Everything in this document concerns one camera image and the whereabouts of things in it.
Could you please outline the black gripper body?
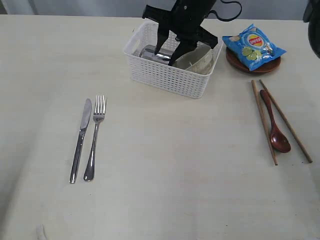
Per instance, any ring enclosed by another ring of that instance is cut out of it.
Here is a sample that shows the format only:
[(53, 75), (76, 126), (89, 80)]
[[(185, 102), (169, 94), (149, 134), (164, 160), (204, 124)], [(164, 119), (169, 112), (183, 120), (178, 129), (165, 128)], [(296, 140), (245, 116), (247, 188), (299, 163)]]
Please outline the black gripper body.
[(176, 37), (187, 39), (195, 38), (214, 48), (218, 38), (201, 27), (202, 22), (209, 14), (216, 2), (214, 0), (177, 0), (171, 10), (146, 5), (142, 17), (156, 23), (169, 22), (169, 31)]

